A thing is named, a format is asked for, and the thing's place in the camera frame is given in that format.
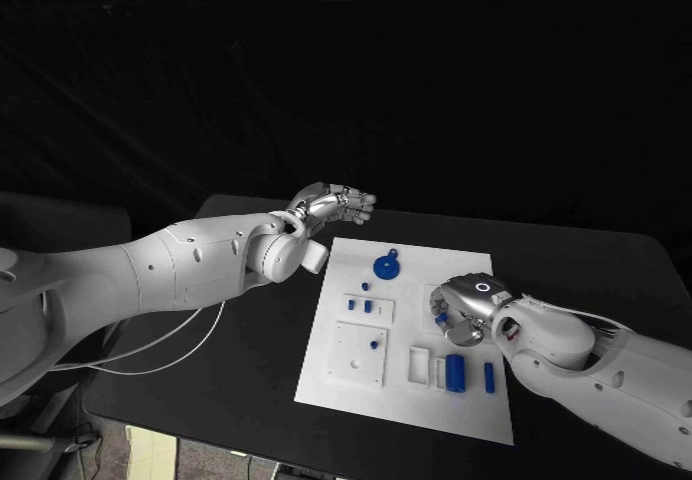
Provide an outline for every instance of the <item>blue object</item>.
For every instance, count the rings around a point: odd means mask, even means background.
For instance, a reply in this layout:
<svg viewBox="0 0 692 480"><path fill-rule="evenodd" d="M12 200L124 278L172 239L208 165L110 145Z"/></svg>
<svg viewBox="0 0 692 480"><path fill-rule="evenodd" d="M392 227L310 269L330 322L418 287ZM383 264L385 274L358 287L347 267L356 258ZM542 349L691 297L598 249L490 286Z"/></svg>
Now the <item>blue object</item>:
<svg viewBox="0 0 692 480"><path fill-rule="evenodd" d="M396 250L392 248L388 255L375 260L372 269L375 270L375 275L382 280L391 280L399 274L399 262L396 261L398 255Z"/></svg>
<svg viewBox="0 0 692 480"><path fill-rule="evenodd" d="M466 392L464 357L461 355L447 355L445 374L447 390L456 393Z"/></svg>
<svg viewBox="0 0 692 480"><path fill-rule="evenodd" d="M494 376L493 376L493 364L486 363L486 392L494 393Z"/></svg>

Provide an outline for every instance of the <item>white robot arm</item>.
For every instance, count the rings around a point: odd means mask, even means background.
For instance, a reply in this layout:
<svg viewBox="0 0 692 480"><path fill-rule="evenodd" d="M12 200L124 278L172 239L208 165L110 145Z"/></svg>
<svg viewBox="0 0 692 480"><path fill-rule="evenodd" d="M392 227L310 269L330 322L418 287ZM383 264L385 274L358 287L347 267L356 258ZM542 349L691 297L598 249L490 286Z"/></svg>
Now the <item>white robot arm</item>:
<svg viewBox="0 0 692 480"><path fill-rule="evenodd" d="M124 245L52 254L0 249L0 405L105 325L215 305L283 282L300 265L317 273L329 252L308 237L327 221L362 224L375 201L316 183L285 211L187 220Z"/></svg>
<svg viewBox="0 0 692 480"><path fill-rule="evenodd" d="M552 398L646 455L692 470L692 352L624 325L516 298L486 274L454 277L432 292L445 337L471 347L486 332L525 387ZM454 309L463 315L456 323ZM587 324L580 313L600 322ZM605 321L605 327L595 325Z"/></svg>

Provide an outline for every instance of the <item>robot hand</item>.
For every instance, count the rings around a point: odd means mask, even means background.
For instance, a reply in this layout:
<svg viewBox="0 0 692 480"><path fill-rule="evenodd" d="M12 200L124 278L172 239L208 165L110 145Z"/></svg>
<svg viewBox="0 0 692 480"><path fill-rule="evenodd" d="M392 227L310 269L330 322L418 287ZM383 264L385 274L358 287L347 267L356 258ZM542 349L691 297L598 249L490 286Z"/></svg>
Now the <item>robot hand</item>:
<svg viewBox="0 0 692 480"><path fill-rule="evenodd" d="M456 345L473 347L483 341L483 327L512 298L505 284L486 273L454 277L432 291L430 311ZM460 312L461 320L450 318L450 307Z"/></svg>
<svg viewBox="0 0 692 480"><path fill-rule="evenodd" d="M317 182L298 192L287 212L300 218L313 236L326 222L343 220L362 225L370 219L376 201L375 195L355 188Z"/></svg>

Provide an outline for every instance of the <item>hole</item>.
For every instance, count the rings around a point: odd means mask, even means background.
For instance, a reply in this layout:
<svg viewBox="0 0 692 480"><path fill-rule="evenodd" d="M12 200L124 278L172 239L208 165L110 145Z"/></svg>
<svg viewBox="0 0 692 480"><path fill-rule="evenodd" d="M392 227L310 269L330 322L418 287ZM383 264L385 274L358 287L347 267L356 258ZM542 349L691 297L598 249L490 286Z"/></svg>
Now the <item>hole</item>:
<svg viewBox="0 0 692 480"><path fill-rule="evenodd" d="M616 388L620 388L624 383L624 372L620 370L614 375L613 375L613 386Z"/></svg>
<svg viewBox="0 0 692 480"><path fill-rule="evenodd" d="M683 416L685 418L691 418L691 417L692 417L692 400L688 400L688 401L682 404L680 413L682 413L682 416Z"/></svg>
<svg viewBox="0 0 692 480"><path fill-rule="evenodd" d="M0 280L6 282L13 282L17 279L17 276L12 272L0 272Z"/></svg>

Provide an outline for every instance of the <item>floor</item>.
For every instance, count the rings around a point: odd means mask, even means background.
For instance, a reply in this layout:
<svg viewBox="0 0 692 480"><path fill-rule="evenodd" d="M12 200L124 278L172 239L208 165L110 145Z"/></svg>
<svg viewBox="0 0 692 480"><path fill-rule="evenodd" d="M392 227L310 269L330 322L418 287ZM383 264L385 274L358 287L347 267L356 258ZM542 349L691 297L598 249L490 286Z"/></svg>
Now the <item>floor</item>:
<svg viewBox="0 0 692 480"><path fill-rule="evenodd" d="M82 450L84 476L78 455L72 454L59 480L125 480L130 458L125 425L86 414L79 408L76 392L65 406L56 424L65 431L82 425L82 434L92 429L104 439L101 452L98 452L98 443ZM95 475L97 457L101 463L98 475ZM270 460L258 457L252 457L251 460L249 457L238 456L222 448L179 439L177 480L270 480L275 465L275 462Z"/></svg>

